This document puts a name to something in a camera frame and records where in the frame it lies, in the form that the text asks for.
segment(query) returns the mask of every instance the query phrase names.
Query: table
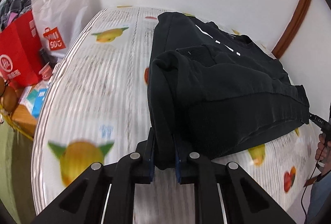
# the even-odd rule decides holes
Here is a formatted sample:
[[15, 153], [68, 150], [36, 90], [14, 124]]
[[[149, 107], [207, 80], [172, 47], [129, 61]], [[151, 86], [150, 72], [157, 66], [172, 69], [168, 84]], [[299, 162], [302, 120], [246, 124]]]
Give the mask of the table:
[[[24, 88], [16, 90], [16, 95], [18, 98], [20, 98], [20, 96], [22, 95], [23, 90]], [[19, 104], [17, 106], [17, 108], [13, 112], [12, 120], [17, 123], [20, 128], [27, 134], [32, 137], [34, 136], [37, 120], [30, 114], [30, 112], [24, 105]]]

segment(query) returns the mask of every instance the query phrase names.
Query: red paper bag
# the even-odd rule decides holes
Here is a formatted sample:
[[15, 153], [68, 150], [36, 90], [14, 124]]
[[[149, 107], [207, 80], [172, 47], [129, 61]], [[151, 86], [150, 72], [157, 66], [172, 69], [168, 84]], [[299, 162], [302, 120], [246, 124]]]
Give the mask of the red paper bag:
[[0, 71], [15, 89], [37, 84], [43, 65], [39, 56], [41, 42], [28, 11], [0, 33]]

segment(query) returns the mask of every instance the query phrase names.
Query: cable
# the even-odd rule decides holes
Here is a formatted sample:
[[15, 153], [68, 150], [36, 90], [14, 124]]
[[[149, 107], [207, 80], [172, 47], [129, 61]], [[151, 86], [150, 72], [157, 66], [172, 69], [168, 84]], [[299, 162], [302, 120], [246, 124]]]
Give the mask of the cable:
[[[325, 149], [325, 144], [324, 144], [324, 147], [323, 147], [323, 149], [322, 149], [322, 151], [321, 151], [321, 153], [320, 153], [320, 155], [319, 155], [319, 157], [318, 157], [318, 159], [317, 159], [317, 161], [316, 161], [316, 165], [315, 165], [314, 171], [312, 172], [312, 175], [311, 175], [311, 177], [309, 178], [309, 180], [312, 179], [312, 176], [313, 176], [313, 174], [314, 174], [314, 172], [315, 172], [315, 170], [316, 170], [316, 168], [317, 168], [317, 163], [318, 163], [318, 161], [319, 161], [319, 159], [320, 159], [320, 157], [321, 157], [321, 155], [322, 155], [322, 152], [323, 152], [324, 149]], [[305, 222], [304, 222], [304, 224], [307, 224], [307, 212], [306, 212], [306, 210], [305, 210], [305, 207], [303, 206], [303, 202], [302, 202], [302, 200], [303, 200], [303, 196], [304, 196], [304, 194], [305, 194], [305, 192], [306, 192], [307, 187], [308, 187], [308, 186], [305, 187], [305, 190], [303, 191], [303, 193], [302, 193], [302, 197], [301, 197], [301, 207], [302, 207], [302, 209], [303, 209], [303, 211], [304, 211], [304, 213], [305, 213]]]
[[14, 130], [18, 131], [19, 133], [23, 134], [26, 138], [28, 138], [30, 141], [33, 141], [34, 138], [22, 130], [20, 126], [18, 126], [13, 120], [11, 115], [8, 115], [7, 113], [3, 113], [3, 106], [0, 103], [0, 114], [2, 115], [3, 119], [11, 126]]

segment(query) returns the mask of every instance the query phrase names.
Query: person's hand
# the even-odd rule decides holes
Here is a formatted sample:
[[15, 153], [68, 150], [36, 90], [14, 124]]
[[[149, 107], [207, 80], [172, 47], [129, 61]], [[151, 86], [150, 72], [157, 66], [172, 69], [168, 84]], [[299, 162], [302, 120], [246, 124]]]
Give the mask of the person's hand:
[[326, 162], [324, 164], [324, 168], [321, 175], [326, 174], [328, 171], [331, 170], [331, 154], [330, 153], [330, 147], [331, 147], [331, 141], [328, 142], [328, 147], [324, 148], [324, 142], [325, 138], [323, 137], [323, 134], [319, 135], [320, 142], [317, 144], [317, 150], [315, 159], [318, 160], [318, 157], [320, 156], [319, 160], [322, 161], [326, 158]]

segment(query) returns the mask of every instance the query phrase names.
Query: orange logo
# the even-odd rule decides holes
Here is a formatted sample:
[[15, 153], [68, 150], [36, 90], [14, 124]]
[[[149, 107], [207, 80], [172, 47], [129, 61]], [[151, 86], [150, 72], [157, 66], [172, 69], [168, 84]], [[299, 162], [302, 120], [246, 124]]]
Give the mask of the orange logo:
[[59, 50], [66, 48], [60, 32], [57, 27], [50, 29], [49, 27], [45, 28], [45, 33], [43, 34], [44, 38], [48, 40], [50, 50]]

